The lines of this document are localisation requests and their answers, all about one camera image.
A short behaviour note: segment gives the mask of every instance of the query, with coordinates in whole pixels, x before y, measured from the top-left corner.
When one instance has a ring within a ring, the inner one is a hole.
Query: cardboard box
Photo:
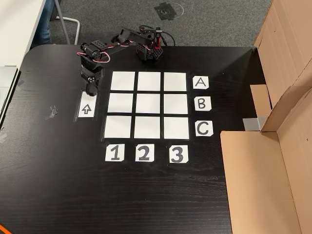
[[[255,41],[273,109],[261,132],[222,132],[233,234],[312,233],[312,1],[273,0]]]

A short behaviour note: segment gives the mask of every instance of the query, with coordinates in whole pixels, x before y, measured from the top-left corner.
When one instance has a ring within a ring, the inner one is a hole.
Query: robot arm
[[[81,76],[86,83],[86,93],[90,96],[97,94],[104,77],[104,64],[110,61],[109,54],[122,50],[121,47],[128,47],[132,42],[136,43],[136,53],[141,60],[158,61],[163,52],[160,46],[161,33],[160,28],[140,27],[139,32],[122,28],[120,34],[108,43],[99,40],[83,43],[80,47],[83,52],[77,55],[81,58]]]

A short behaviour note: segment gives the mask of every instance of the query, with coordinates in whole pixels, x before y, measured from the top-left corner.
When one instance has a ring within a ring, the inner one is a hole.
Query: chair leg
[[[63,31],[64,31],[66,42],[67,42],[67,44],[70,45],[69,37],[68,37],[67,30],[66,30],[65,23],[64,23],[64,18],[63,18],[62,12],[60,10],[59,1],[58,0],[54,0],[54,2],[55,2],[55,6],[57,8],[57,11],[58,11],[59,20],[60,20],[60,23],[61,23]]]
[[[77,32],[76,32],[76,37],[75,37],[75,45],[77,45],[78,44],[78,39],[79,39],[79,34],[80,34],[80,28],[81,28],[80,22],[77,19],[72,19],[72,18],[68,18],[68,17],[63,17],[63,19],[66,20],[66,21],[77,23]]]

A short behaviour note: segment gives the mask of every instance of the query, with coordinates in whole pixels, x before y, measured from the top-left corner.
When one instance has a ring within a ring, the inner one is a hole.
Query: black table
[[[13,233],[230,234],[219,133],[244,130],[256,117],[250,84],[264,84],[257,51],[245,47],[165,47],[158,63],[142,63],[130,47],[112,55],[112,71],[186,71],[209,76],[212,137],[192,138],[189,162],[162,156],[139,163],[133,153],[106,162],[100,141],[105,105],[97,117],[73,121],[81,97],[79,46],[45,45],[25,57],[0,135],[0,224]],[[103,81],[100,103],[107,102]],[[191,91],[190,98],[203,91]],[[50,115],[50,106],[58,114]]]

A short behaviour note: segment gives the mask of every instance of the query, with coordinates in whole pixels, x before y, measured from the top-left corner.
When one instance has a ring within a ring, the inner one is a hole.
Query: jeans
[[[46,0],[31,47],[43,44],[51,44],[49,22],[53,12],[53,8],[54,0]]]

